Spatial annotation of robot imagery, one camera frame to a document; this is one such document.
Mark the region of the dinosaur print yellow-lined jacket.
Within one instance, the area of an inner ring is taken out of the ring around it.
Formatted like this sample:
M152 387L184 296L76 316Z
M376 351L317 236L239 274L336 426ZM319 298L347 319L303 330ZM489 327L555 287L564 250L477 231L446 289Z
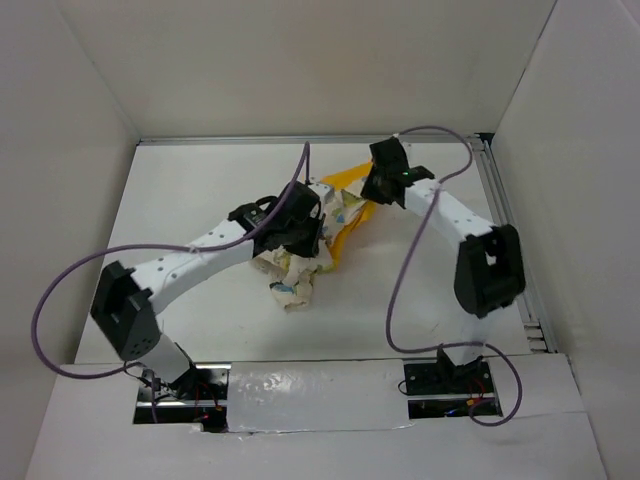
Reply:
M368 162L321 180L333 193L324 206L317 256L303 258L280 247L252 261L255 268L269 276L271 295L283 310L294 311L309 305L315 277L337 269L347 238L373 217L376 204L361 196L371 168Z

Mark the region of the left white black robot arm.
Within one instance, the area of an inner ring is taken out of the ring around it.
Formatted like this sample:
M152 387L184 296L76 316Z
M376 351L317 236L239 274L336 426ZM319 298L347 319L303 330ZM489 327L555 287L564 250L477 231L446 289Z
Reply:
M303 258L319 253L323 209L333 193L323 183L296 182L279 196L237 207L185 250L125 267L105 266L90 315L119 358L139 362L176 399L193 395L205 379L157 317L184 293L213 275L284 248Z

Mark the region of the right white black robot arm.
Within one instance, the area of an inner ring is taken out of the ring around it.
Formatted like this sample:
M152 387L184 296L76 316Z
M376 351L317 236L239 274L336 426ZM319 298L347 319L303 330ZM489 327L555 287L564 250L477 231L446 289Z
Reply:
M526 287L519 233L511 224L497 225L467 208L445 191L444 184L466 172L474 153L463 144L468 159L441 178L424 166L410 166L397 135L369 146L372 166L361 196L379 205L396 204L421 218L420 226L401 264L387 306L385 337L396 353L418 355L434 352L436 379L448 392L460 391L471 379L471 368L489 349L491 316L507 308ZM461 338L432 347L404 348L393 339L392 319L400 287L419 240L427 226L445 238L456 253L453 292L467 314Z

